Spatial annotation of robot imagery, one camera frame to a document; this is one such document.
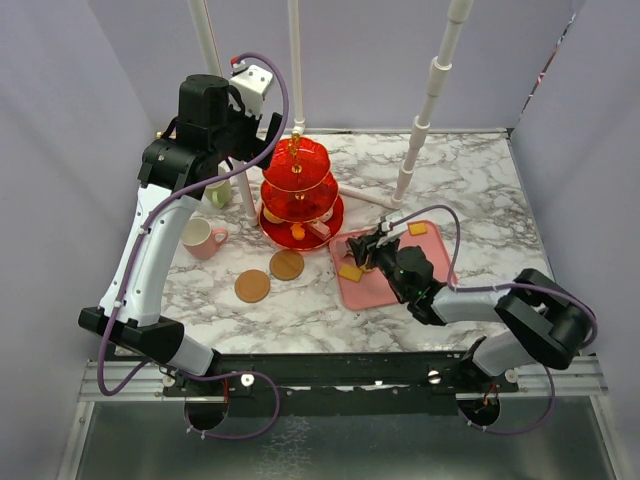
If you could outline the pink cake slice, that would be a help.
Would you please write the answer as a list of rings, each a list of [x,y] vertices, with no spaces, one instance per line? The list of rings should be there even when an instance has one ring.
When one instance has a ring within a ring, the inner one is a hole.
[[[307,229],[317,238],[327,240],[331,237],[331,229],[323,222],[309,222]]]

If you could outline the white chocolate donut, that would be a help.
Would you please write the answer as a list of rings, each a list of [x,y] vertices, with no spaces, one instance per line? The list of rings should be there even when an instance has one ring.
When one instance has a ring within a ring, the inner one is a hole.
[[[325,213],[324,213],[324,214],[319,218],[319,220],[320,220],[321,222],[327,222],[327,221],[329,221],[329,220],[332,218],[332,216],[333,216],[333,210],[332,210],[332,209],[330,209],[330,210],[328,210],[327,212],[325,212]]]

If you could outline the orange fish cookie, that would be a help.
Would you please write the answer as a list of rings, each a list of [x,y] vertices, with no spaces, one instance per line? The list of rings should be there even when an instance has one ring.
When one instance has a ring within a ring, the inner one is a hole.
[[[293,224],[290,227],[290,231],[295,241],[302,241],[306,236],[306,230],[302,224]]]

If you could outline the red three-tier stand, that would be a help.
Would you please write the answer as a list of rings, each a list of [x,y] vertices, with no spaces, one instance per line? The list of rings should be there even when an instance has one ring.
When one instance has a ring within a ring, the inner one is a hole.
[[[283,248],[298,251],[320,248],[342,227],[344,203],[328,151],[308,137],[294,134],[278,142],[271,164],[263,172],[260,196],[259,225],[271,241]],[[283,222],[268,222],[263,215],[264,208]],[[321,240],[307,229],[306,224],[321,222],[319,218],[330,209],[333,216],[323,223],[331,229],[331,237]],[[292,238],[290,227],[293,224],[304,226],[306,236],[302,241]]]

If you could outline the yellow donut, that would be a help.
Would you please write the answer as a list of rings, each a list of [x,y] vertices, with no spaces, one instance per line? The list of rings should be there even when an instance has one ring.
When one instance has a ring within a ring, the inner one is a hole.
[[[272,223],[272,224],[281,224],[283,222],[282,219],[280,219],[279,217],[275,216],[271,211],[269,211],[267,208],[263,209],[263,215],[265,217],[265,219]]]

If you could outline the pink mug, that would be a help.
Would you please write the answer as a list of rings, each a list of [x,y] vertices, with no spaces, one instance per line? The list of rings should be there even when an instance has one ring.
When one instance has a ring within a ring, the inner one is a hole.
[[[192,218],[184,227],[180,241],[187,252],[199,260],[209,260],[226,243],[229,232],[214,229],[203,218]]]

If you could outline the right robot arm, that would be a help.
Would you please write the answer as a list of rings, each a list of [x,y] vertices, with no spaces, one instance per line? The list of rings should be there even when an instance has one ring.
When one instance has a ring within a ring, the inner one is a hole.
[[[465,353],[459,378],[469,390],[481,391],[507,370],[533,363],[565,370],[596,333],[592,311],[535,269],[504,285],[461,288],[437,280],[420,247],[402,247],[380,231],[347,239],[346,249],[356,266],[379,271],[396,300],[424,325],[506,326]]]

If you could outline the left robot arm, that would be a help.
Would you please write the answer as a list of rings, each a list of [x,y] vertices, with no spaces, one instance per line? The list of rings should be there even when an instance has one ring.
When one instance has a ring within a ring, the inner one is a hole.
[[[179,88],[178,114],[142,154],[131,230],[112,282],[78,324],[158,364],[186,371],[186,382],[206,395],[220,385],[218,353],[190,338],[182,323],[161,314],[164,285],[182,232],[200,204],[205,184],[227,159],[267,168],[284,125],[271,117],[257,136],[272,73],[250,66],[224,79],[194,74]]]

